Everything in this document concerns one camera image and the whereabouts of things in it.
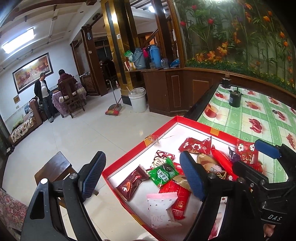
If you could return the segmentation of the person's right hand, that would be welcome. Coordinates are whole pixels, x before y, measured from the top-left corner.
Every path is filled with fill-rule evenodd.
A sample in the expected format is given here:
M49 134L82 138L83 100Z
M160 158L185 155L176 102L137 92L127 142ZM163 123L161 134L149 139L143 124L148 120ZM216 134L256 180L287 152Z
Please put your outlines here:
M274 228L275 225L270 225L270 224L264 224L263 225L263 230L264 230L264 237L271 237L274 233Z

